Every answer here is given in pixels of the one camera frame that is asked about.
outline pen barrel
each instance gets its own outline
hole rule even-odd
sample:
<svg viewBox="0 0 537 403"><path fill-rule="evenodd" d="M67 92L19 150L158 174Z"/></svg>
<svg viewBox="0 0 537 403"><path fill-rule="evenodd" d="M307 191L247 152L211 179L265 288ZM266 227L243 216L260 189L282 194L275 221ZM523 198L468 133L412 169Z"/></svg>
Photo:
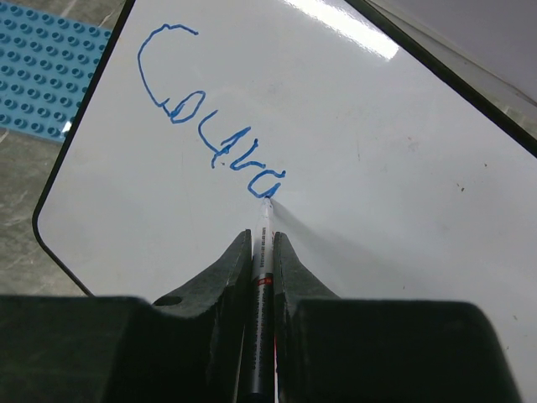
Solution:
<svg viewBox="0 0 537 403"><path fill-rule="evenodd" d="M261 274L252 282L244 328L237 402L274 402L274 280Z"/></svg>
<svg viewBox="0 0 537 403"><path fill-rule="evenodd" d="M253 242L252 279L273 271L274 241L270 222L263 222L262 227L256 233L258 233L259 238L254 239Z"/></svg>

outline gray floor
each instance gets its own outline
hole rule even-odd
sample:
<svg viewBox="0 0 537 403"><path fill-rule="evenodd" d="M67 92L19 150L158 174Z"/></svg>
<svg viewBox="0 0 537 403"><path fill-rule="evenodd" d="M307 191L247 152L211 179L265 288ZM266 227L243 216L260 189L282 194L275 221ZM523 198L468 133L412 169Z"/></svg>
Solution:
<svg viewBox="0 0 537 403"><path fill-rule="evenodd" d="M113 28L124 0L12 0L82 22ZM537 124L500 102L513 120L537 137ZM0 128L0 293L82 295L34 239L32 213L58 144Z"/></svg>

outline blue handwriting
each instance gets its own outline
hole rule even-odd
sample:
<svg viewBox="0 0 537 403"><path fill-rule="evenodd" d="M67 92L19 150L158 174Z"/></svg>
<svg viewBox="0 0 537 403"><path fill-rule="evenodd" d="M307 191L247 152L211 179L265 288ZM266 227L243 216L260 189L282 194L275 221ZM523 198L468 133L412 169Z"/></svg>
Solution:
<svg viewBox="0 0 537 403"><path fill-rule="evenodd" d="M201 104L203 103L203 101L206 98L206 92L202 91L202 90L194 91L190 95L188 95L185 99L180 101L174 107L173 107L173 105L172 106L168 105L169 101L171 99L169 97L164 99L163 101L159 101L159 100L156 99L155 95L153 94L153 92L149 88L145 73L143 71L142 53L143 53L145 47L151 42L153 37L155 35L161 33L162 31L164 31L165 29L168 29L168 30L182 29L186 33L189 33L189 34L192 34L192 35L198 35L198 32L195 31L194 29L190 29L190 28L185 27L184 25L181 25L181 24L176 24L176 25L164 24L159 29L156 29L155 31L153 31L151 33L151 35L142 43L142 47L140 48L140 50L138 52L138 68L140 70L140 75L142 77L142 81L143 81L143 85L145 87L145 90L147 91L147 93L151 97L151 100L153 101L155 106L158 107L158 108L161 108L164 111L164 113L169 118L169 120L172 122L172 124L181 124L181 123L188 122L189 120L191 120L198 113L198 110L200 109ZM181 116L181 113L183 112L183 110L185 109L185 106L187 104L189 106L190 105L195 105L195 106L194 106L194 109L192 110L191 113L189 113L187 116L183 117L183 116ZM207 123L207 121L212 119L217 113L218 113L218 109L213 111L213 112L211 112L211 113L209 113L208 115L206 115L198 124L198 135L200 136L201 141L203 141L203 144L208 149L210 149L212 151L212 153L213 153L213 156L212 156L212 159L211 159L211 168L212 169L215 169L216 160L219 157L223 156L224 154L229 154L230 150L238 143L238 141L241 140L241 139L245 139L246 136L248 135L248 133L250 132L250 130L252 129L250 126L248 126L246 128L243 128L242 130L239 130L238 132L236 132L233 136L229 137L228 139L223 140L219 145L215 146L215 145L211 144L211 142L204 135L204 133L203 133L203 125L205 123ZM248 183L248 190L250 191L250 193L252 193L257 198L272 197L272 196L274 196L276 191L281 186L281 182L276 183L270 189L268 189L266 191L262 191L262 192L255 191L253 189L253 186L255 185L255 183L259 179L261 179L262 177L264 177L266 175L272 175L276 179L285 178L285 171L282 170L281 172L277 172L275 170L267 169L266 164L263 164L263 163L261 163L259 161L255 161L255 160L249 160L247 162L243 162L246 158L248 158L253 153L253 151L255 151L255 149L257 147L259 147L259 139L254 139L250 149L246 153L244 153L243 155L238 157L236 160L234 160L229 165L229 168L231 170L235 170L235 171L243 170L243 169L248 168L250 166L259 168L261 170L261 172L256 174L252 178L252 180Z"/></svg>

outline marker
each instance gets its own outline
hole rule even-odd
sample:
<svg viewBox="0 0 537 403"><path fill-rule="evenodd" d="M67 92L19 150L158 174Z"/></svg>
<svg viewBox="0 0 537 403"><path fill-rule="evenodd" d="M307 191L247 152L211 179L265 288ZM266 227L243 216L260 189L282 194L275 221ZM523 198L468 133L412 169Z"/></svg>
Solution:
<svg viewBox="0 0 537 403"><path fill-rule="evenodd" d="M250 311L244 327L237 403L274 403L272 203L264 198L253 238Z"/></svg>

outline blue lego baseplate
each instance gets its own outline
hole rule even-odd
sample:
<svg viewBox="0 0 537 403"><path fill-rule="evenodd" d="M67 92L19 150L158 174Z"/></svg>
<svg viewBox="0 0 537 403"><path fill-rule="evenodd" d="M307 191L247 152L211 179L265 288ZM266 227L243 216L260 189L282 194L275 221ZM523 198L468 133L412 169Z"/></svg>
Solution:
<svg viewBox="0 0 537 403"><path fill-rule="evenodd" d="M111 33L0 2L0 127L62 142Z"/></svg>

